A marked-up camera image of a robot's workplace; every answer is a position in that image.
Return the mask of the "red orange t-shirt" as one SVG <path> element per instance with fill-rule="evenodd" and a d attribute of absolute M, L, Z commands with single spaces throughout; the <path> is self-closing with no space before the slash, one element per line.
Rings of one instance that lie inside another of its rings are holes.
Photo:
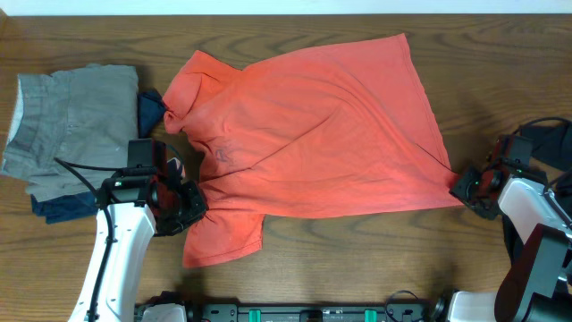
<path fill-rule="evenodd" d="M 238 70 L 197 51 L 164 127 L 203 153 L 203 219 L 186 268 L 262 248 L 268 215 L 310 219 L 447 208 L 455 174 L 402 35 L 309 47 Z"/>

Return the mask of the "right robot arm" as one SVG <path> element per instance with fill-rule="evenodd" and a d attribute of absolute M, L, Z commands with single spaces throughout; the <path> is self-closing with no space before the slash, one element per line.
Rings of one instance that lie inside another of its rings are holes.
<path fill-rule="evenodd" d="M 450 194 L 480 217 L 501 216 L 520 254 L 495 292 L 454 292 L 448 321 L 569 321 L 564 288 L 571 266 L 571 218 L 556 200 L 545 172 L 529 165 L 530 139 L 501 135 L 487 166 L 468 168 Z"/>

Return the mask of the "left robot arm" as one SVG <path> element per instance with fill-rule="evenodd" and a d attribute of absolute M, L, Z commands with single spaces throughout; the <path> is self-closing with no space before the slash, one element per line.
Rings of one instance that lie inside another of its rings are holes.
<path fill-rule="evenodd" d="M 207 206 L 165 143 L 132 140 L 127 165 L 95 190 L 97 236 L 72 321 L 132 321 L 140 271 L 154 237 L 174 236 L 198 222 Z"/>

